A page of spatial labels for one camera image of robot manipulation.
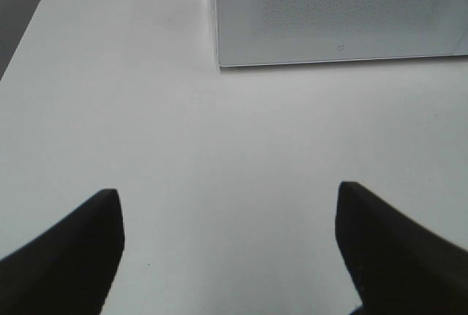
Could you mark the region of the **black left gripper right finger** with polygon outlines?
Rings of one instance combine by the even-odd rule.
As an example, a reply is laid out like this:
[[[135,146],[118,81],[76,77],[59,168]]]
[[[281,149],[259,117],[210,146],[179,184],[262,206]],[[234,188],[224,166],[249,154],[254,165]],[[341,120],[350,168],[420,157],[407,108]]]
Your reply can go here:
[[[467,313],[467,251],[357,182],[339,185],[336,242],[362,302],[354,314]]]

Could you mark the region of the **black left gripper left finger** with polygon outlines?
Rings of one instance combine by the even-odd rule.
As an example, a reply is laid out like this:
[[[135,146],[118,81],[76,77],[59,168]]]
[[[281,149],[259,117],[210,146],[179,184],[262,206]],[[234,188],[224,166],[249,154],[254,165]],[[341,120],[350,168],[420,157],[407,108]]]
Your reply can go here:
[[[1,259],[1,313],[100,314],[124,244],[118,192],[98,191]]]

